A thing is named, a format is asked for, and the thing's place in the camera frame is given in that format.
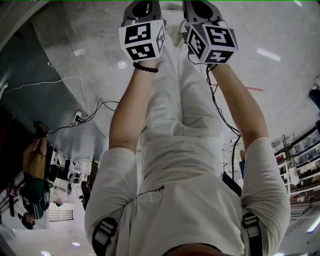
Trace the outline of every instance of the pants leg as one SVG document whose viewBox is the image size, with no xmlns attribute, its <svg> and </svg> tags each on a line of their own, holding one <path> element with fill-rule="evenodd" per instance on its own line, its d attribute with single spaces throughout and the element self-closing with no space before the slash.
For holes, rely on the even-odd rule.
<svg viewBox="0 0 320 256">
<path fill-rule="evenodd" d="M 183 135 L 182 106 L 178 84 L 178 49 L 170 37 L 164 43 L 147 107 L 142 143 L 150 140 Z"/>
<path fill-rule="evenodd" d="M 178 56 L 178 79 L 185 136 L 217 138 L 221 136 L 222 120 L 212 100 L 206 79 L 188 60 L 184 44 Z"/>
</svg>

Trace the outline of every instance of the bracelet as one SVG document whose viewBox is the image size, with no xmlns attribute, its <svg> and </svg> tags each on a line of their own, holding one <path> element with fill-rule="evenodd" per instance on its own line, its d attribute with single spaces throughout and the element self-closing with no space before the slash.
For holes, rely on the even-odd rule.
<svg viewBox="0 0 320 256">
<path fill-rule="evenodd" d="M 157 68 L 141 66 L 136 62 L 133 63 L 133 66 L 138 70 L 143 70 L 143 71 L 148 71 L 148 72 L 153 72 L 153 73 L 157 73 L 159 71 Z"/>
</svg>

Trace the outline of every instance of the person wearing white shirt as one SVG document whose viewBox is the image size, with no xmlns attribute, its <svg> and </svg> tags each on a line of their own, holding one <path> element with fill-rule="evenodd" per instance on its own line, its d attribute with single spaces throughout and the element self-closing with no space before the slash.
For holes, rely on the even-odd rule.
<svg viewBox="0 0 320 256">
<path fill-rule="evenodd" d="M 187 54 L 168 37 L 158 60 L 139 62 L 159 72 L 136 68 L 115 110 L 84 220 L 98 256 L 248 255 L 248 212 L 259 220 L 264 256 L 273 256 L 285 235 L 289 196 L 262 111 L 228 64 L 212 70 L 244 143 L 239 197 L 222 181 L 223 123 Z"/>
</svg>

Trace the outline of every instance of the white cable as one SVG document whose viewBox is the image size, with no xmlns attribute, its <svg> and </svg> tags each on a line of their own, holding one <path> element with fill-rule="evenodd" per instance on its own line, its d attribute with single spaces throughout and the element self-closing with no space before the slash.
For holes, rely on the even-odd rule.
<svg viewBox="0 0 320 256">
<path fill-rule="evenodd" d="M 63 80 L 69 79 L 69 78 L 79 78 L 80 79 L 82 94 L 83 94 L 83 98 L 84 98 L 84 101 L 85 101 L 85 104 L 86 104 L 86 109 L 87 109 L 87 112 L 88 112 L 88 116 L 87 117 L 89 117 L 90 116 L 90 110 L 89 110 L 87 98 L 86 98 L 85 91 L 84 91 L 84 84 L 82 83 L 82 79 L 81 79 L 80 76 L 69 76 L 69 77 L 63 78 L 63 79 L 61 79 L 59 81 L 43 81 L 43 82 L 36 82 L 36 83 L 27 83 L 27 84 L 21 85 L 20 87 L 13 88 L 13 89 L 10 89 L 10 90 L 6 90 L 3 93 L 9 93 L 11 91 L 21 89 L 22 87 L 25 87 L 25 86 L 34 86 L 34 85 L 40 85 L 40 84 L 46 84 L 46 83 L 47 84 L 56 84 L 56 83 L 59 83 L 59 82 L 61 82 Z"/>
</svg>

